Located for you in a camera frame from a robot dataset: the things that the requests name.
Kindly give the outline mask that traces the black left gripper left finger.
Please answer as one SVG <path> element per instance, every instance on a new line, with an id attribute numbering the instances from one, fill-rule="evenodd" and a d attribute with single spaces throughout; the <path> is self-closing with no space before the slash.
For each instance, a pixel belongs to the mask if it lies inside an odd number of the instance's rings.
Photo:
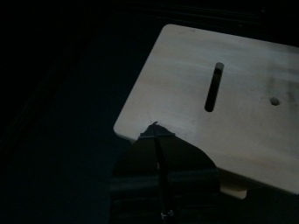
<path id="1" fill-rule="evenodd" d="M 153 224 L 160 220 L 154 128 L 148 126 L 114 163 L 109 224 Z"/>

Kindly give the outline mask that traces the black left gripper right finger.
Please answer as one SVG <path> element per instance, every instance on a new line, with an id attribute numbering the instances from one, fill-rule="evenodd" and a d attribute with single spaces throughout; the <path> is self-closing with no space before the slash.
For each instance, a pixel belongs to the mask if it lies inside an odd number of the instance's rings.
<path id="1" fill-rule="evenodd" d="M 200 149 L 157 124 L 153 147 L 162 224 L 208 224 L 220 193 L 216 165 Z"/>

